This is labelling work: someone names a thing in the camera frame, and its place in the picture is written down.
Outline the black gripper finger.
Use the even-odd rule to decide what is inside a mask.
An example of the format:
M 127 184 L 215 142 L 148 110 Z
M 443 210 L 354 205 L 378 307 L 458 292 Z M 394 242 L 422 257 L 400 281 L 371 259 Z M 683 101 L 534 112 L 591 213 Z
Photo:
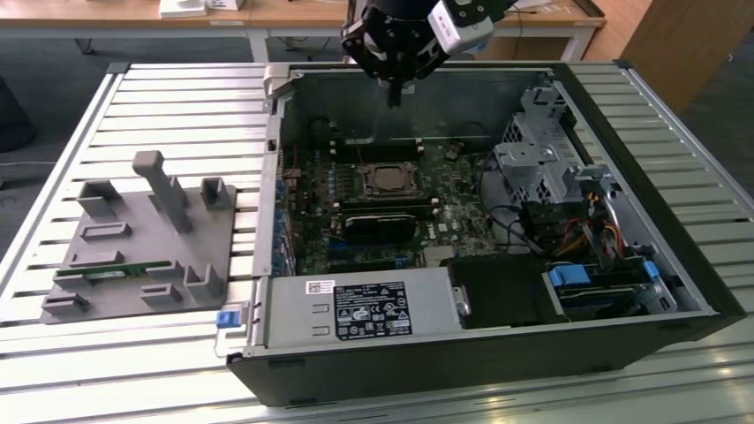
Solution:
M 403 86 L 424 79 L 448 59 L 438 41 L 410 41 L 395 66 L 395 106 L 402 105 Z
M 367 76 L 386 89 L 388 108 L 398 106 L 398 80 L 388 68 L 387 53 L 378 47 L 363 27 L 347 27 L 342 33 L 342 47 Z

